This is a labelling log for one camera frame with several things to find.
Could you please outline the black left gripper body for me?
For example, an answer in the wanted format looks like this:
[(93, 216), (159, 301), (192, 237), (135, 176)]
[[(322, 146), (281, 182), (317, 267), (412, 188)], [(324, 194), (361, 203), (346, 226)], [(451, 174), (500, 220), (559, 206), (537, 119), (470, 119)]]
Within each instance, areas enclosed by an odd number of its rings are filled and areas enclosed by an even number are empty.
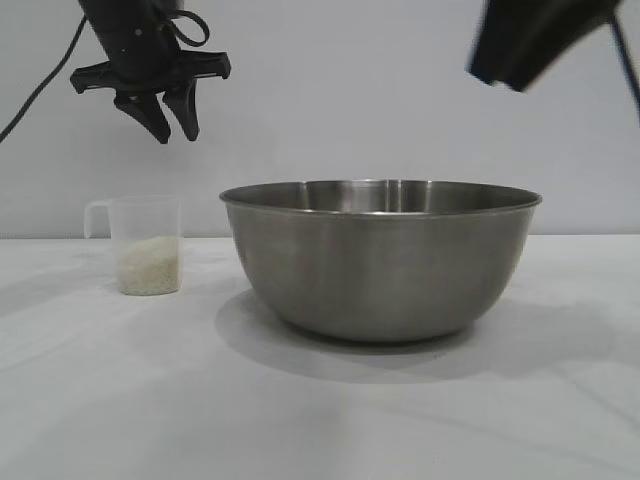
[(80, 6), (107, 60), (72, 73), (78, 93), (99, 88), (158, 93), (192, 79), (231, 74), (225, 52), (201, 50), (210, 28), (181, 1), (82, 1)]

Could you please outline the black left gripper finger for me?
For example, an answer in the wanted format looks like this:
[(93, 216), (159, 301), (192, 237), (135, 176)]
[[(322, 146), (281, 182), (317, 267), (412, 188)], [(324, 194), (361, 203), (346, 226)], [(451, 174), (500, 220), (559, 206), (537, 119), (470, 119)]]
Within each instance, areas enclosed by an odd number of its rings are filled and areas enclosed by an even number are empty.
[(164, 104), (172, 111), (189, 141), (196, 141), (200, 133), (196, 85), (196, 82), (182, 83), (168, 89), (163, 95)]
[(115, 107), (143, 126), (160, 144), (167, 144), (171, 128), (155, 94), (117, 93)]

